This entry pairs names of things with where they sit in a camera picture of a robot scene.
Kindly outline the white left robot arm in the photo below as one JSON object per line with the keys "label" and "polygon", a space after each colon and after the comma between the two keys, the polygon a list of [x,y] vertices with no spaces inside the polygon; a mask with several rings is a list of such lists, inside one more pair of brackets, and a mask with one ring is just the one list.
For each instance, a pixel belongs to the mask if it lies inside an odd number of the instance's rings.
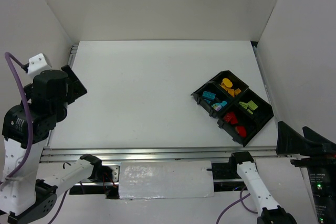
{"label": "white left robot arm", "polygon": [[68,114],[68,105],[87,93],[70,66],[48,69],[19,87],[21,102],[4,117],[5,166],[1,180],[1,213],[8,223],[31,223],[49,214],[57,198],[76,183],[96,180],[101,159],[82,155],[73,165],[48,178],[37,171],[49,133]]}

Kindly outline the red rectangular lego brick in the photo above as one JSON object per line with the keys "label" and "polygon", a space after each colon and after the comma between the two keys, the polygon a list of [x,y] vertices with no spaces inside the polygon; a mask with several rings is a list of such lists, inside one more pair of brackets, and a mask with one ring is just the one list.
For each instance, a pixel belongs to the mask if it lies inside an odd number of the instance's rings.
{"label": "red rectangular lego brick", "polygon": [[235,125],[235,124],[238,124],[238,120],[236,117],[232,117],[230,120],[229,120],[230,124],[231,125]]}

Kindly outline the light green curved 2x2 brick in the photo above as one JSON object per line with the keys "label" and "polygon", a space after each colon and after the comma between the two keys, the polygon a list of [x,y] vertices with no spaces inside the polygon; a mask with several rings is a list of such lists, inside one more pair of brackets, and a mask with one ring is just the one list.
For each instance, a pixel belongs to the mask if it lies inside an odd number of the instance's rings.
{"label": "light green curved 2x2 brick", "polygon": [[239,102],[239,105],[241,105],[244,109],[249,109],[249,104],[248,103],[245,103],[245,102]]}

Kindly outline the red arch lego brick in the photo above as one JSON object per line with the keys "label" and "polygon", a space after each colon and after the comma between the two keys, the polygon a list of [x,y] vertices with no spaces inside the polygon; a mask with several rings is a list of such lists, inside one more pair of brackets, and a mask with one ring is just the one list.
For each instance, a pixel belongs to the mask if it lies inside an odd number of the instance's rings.
{"label": "red arch lego brick", "polygon": [[245,127],[243,126],[236,126],[235,127],[236,132],[239,134],[240,137],[246,137],[247,136],[247,132]]}

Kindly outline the orange 2x4 brick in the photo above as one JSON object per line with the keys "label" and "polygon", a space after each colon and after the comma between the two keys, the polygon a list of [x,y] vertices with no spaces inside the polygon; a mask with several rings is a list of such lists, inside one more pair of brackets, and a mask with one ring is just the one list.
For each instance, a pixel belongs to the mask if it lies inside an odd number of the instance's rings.
{"label": "orange 2x4 brick", "polygon": [[234,89],[227,89],[227,92],[228,92],[232,97],[235,97],[235,90],[234,90]]}

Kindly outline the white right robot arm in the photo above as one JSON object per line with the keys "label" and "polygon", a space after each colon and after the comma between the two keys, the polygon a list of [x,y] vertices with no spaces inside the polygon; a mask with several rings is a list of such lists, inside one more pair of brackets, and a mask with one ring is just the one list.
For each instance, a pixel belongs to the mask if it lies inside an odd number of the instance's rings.
{"label": "white right robot arm", "polygon": [[[300,135],[285,122],[278,122],[276,153],[302,157],[290,162],[307,169],[318,223],[335,223],[335,143],[307,126],[302,130]],[[229,164],[257,207],[257,223],[296,223],[271,196],[249,152],[232,153]]]}

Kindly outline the red curved brick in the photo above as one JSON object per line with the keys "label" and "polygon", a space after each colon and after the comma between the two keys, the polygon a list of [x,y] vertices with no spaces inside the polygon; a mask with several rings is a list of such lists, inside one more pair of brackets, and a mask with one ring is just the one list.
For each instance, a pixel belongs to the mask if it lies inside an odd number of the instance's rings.
{"label": "red curved brick", "polygon": [[223,117],[223,120],[227,123],[231,122],[231,121],[234,121],[236,118],[234,112],[227,112],[224,117]]}

